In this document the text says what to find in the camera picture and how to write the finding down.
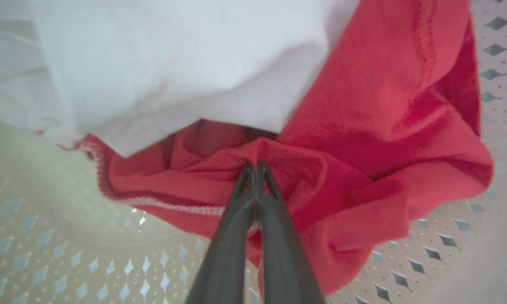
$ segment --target clothing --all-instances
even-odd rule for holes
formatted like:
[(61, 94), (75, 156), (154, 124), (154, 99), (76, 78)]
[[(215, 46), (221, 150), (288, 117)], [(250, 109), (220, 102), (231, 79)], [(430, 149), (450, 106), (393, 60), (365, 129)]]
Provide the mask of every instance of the clothing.
[[(200, 121), (130, 158), (89, 136), (99, 187), (190, 233), (213, 235), (242, 166), (271, 167), (325, 294), (374, 245), (493, 175), (480, 139), (467, 0), (362, 0), (319, 77), (276, 135)], [(261, 262), (261, 235), (247, 256)]]
[(124, 157), (199, 119), (279, 133), (358, 0), (0, 0), (0, 121)]

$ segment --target red fabric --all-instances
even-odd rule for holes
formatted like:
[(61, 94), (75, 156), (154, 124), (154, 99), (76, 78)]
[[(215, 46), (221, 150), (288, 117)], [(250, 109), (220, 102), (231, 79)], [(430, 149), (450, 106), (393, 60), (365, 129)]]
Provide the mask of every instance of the red fabric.
[[(325, 294), (377, 243), (447, 200), (483, 192), (474, 37), (465, 0), (362, 0), (278, 138), (201, 121), (124, 159), (104, 150), (102, 190), (181, 206), (224, 206), (242, 166), (266, 161)], [(219, 216), (137, 206), (211, 237)], [(259, 231), (248, 258), (261, 259)]]

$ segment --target white fabric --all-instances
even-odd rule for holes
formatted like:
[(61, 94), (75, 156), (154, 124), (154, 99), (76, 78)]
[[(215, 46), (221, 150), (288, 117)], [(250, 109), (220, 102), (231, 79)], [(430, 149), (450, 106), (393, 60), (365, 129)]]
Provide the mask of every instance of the white fabric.
[(279, 133), (357, 1), (0, 0), (0, 121), (124, 157), (198, 119)]

